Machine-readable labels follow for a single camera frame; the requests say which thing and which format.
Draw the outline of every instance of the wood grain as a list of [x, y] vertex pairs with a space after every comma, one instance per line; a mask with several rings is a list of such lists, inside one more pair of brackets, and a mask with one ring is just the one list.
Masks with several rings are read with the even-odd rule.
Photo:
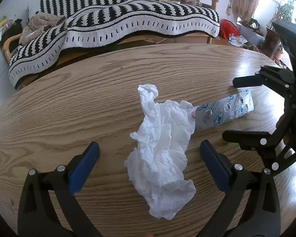
[[[143, 121], [137, 87], [158, 87], [156, 102], [187, 100], [201, 105], [237, 93], [236, 76], [275, 64], [265, 55], [230, 46], [159, 44], [86, 59], [35, 81], [0, 107], [0, 213], [17, 230], [18, 204], [29, 169], [54, 170], [81, 154], [91, 141], [101, 157], [76, 199], [103, 236], [195, 236], [223, 199], [199, 155], [209, 139], [232, 163], [261, 171], [255, 152], [222, 140], [226, 129], [273, 131], [283, 98], [266, 87], [250, 88], [255, 110], [240, 119], [195, 133], [187, 149], [185, 179], [197, 189], [174, 220], [155, 219], [128, 181], [124, 160], [137, 146], [129, 134]], [[282, 208], [282, 231], [296, 216], [296, 163], [275, 178]], [[246, 193], [231, 226], [248, 198]], [[54, 200], [62, 224], [68, 224]]]

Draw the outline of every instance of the blue gripper pad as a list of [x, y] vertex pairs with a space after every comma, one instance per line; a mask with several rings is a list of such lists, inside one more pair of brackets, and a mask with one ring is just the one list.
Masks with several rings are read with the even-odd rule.
[[71, 195], [81, 191], [99, 157], [100, 147], [94, 142], [83, 153], [83, 158], [70, 174], [68, 188]]
[[219, 154], [208, 140], [200, 145], [200, 155], [209, 170], [217, 188], [228, 194], [230, 192], [231, 167], [228, 158]]

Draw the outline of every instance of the wooden sofa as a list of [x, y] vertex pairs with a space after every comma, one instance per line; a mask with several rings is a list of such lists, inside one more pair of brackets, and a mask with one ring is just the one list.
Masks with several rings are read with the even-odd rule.
[[[211, 8], [213, 10], [216, 10], [219, 0], [211, 0], [211, 1], [212, 1], [212, 4], [209, 6], [209, 8]], [[200, 37], [205, 36], [205, 37], [207, 37], [207, 44], [211, 44], [211, 42], [212, 42], [212, 38], [210, 36], [206, 35], [206, 34], [203, 34], [203, 33], [187, 34], [187, 36], [200, 36]], [[21, 34], [10, 37], [7, 41], [5, 41], [5, 43], [4, 43], [3, 47], [2, 47], [2, 52], [4, 53], [4, 55], [5, 55], [8, 62], [10, 62], [10, 60], [12, 58], [11, 52], [9, 50], [10, 43], [12, 41], [14, 41], [14, 40], [19, 40], [20, 37], [21, 37]], [[125, 43], [129, 43], [129, 42], [134, 42], [134, 41], [144, 41], [144, 42], [148, 42], [150, 44], [158, 44], [158, 43], [160, 43], [161, 41], [163, 41], [165, 39], [166, 38], [155, 36], [155, 35], [141, 35], [141, 36], [129, 37], [129, 38], [121, 41], [119, 44], [125, 44]], [[71, 64], [70, 61], [72, 61], [72, 63], [74, 63], [74, 62], [76, 62], [78, 60], [83, 60], [83, 59], [86, 58], [86, 54], [87, 54], [87, 52], [75, 52], [75, 53], [68, 53], [66, 55], [61, 55], [59, 57], [59, 60], [57, 62], [57, 65], [56, 65], [55, 69], [57, 69], [59, 67], [62, 67], [62, 65], [66, 66], [68, 64]], [[24, 88], [28, 84], [32, 83], [36, 79], [46, 75], [49, 72], [50, 72], [50, 70], [48, 70], [47, 72], [42, 72], [42, 74], [29, 76], [29, 77], [25, 78], [22, 81], [22, 83], [20, 84], [20, 87]]]

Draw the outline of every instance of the hand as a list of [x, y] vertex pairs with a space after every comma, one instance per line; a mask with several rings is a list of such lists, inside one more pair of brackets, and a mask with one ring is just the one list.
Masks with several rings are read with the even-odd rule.
[[[276, 128], [278, 128], [278, 126], [279, 126], [280, 123], [283, 121], [283, 119], [284, 119], [284, 114], [281, 115], [280, 119], [279, 119], [278, 122], [276, 123], [276, 125], [275, 125]], [[291, 134], [290, 134], [290, 131], [288, 131], [288, 132], [284, 135], [284, 137], [283, 137], [283, 142], [284, 142], [285, 145], [289, 142], [290, 135], [291, 135]]]

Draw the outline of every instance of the wooden sofa leg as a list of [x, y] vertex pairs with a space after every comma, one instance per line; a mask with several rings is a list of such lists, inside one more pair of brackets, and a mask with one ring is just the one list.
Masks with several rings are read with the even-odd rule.
[[208, 37], [208, 38], [207, 38], [207, 43], [208, 43], [208, 44], [211, 44], [211, 43], [212, 43], [212, 38], [211, 38], [211, 37]]

